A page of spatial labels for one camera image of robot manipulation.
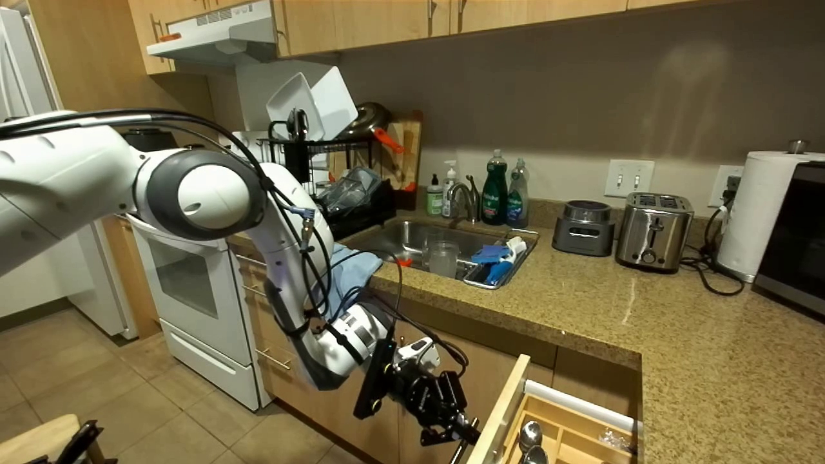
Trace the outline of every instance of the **kitchen sink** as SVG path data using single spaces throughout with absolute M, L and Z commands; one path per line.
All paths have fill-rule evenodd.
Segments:
M 511 237 L 521 235 L 527 242 L 527 250 L 519 255 L 514 263 L 510 275 L 502 279 L 496 286 L 488 286 L 483 282 L 475 282 L 473 277 L 480 278 L 481 267 L 470 261 L 470 258 L 478 252 L 484 245 L 505 244 Z M 464 281 L 470 285 L 483 288 L 498 288 L 506 284 L 518 271 L 521 263 L 530 254 L 535 246 L 538 235 L 529 231 L 520 231 L 518 234 L 513 230 L 506 234 L 490 235 L 480 232 L 470 232 L 468 230 L 450 229 L 439 225 L 427 224 L 412 220 L 403 220 L 389 225 L 385 225 L 378 230 L 364 234 L 357 238 L 348 240 L 346 246 L 351 249 L 381 250 L 394 254 L 400 261 L 410 261 L 410 267 L 429 272 L 422 261 L 422 249 L 427 237 L 435 237 L 440 240 L 449 240 L 459 246 L 458 267 L 455 279 Z M 391 261 L 391 258 L 380 256 L 384 261 Z

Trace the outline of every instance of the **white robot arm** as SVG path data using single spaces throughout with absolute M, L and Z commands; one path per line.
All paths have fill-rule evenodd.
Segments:
M 316 388 L 337 389 L 372 357 L 357 417 L 374 414 L 380 399 L 390 395 L 419 418 L 429 443 L 458 438 L 475 443 L 478 431 L 464 418 L 466 401 L 458 376 L 452 372 L 435 377 L 420 367 L 432 342 L 416 358 L 403 359 L 399 353 L 410 350 L 396 350 L 394 317 L 367 303 L 351 305 L 320 334 L 309 330 L 309 315 L 329 316 L 336 309 L 310 295 L 316 283 L 323 288 L 332 232 L 285 168 L 260 164 L 251 154 L 245 161 L 206 149 L 142 153 L 112 129 L 157 119 L 195 120 L 186 113 L 96 114 L 103 117 L 64 111 L 0 125 L 0 275 L 113 213 L 137 215 L 160 230 L 193 240 L 246 231 L 266 262 L 265 292 L 276 322 Z M 233 138 L 214 123 L 196 122 Z M 309 311 L 308 299 L 313 303 Z M 435 431 L 434 425 L 444 431 Z

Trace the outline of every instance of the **frying pan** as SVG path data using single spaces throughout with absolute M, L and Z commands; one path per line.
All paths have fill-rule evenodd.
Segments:
M 372 134 L 379 142 L 387 145 L 397 154 L 404 152 L 404 147 L 399 145 L 387 134 L 387 125 L 392 119 L 387 108 L 379 103 L 361 103 L 356 107 L 358 117 L 350 123 L 341 134 L 339 139 L 359 139 Z

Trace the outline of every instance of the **wooden cutting board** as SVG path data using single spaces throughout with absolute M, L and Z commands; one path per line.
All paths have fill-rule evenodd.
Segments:
M 378 143 L 372 144 L 372 170 L 382 179 L 388 179 L 393 189 L 411 192 L 418 189 L 418 164 L 421 160 L 421 129 L 424 114 L 413 111 L 410 114 L 393 115 L 387 125 L 387 133 L 396 142 L 403 145 L 404 152 L 396 154 L 389 147 Z M 369 154 L 366 149 L 350 153 L 350 166 L 369 167 Z M 337 179 L 347 169 L 347 155 L 344 152 L 329 154 L 330 180 Z

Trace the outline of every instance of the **open drawer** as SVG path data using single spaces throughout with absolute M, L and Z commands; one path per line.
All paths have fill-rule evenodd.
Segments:
M 467 464 L 517 464 L 521 458 L 518 435 L 534 420 L 544 435 L 541 447 L 549 464 L 635 464 L 628 448 L 600 440 L 637 446 L 640 424 L 630 417 L 554 390 L 527 379 L 530 357 L 522 354 L 502 389 Z

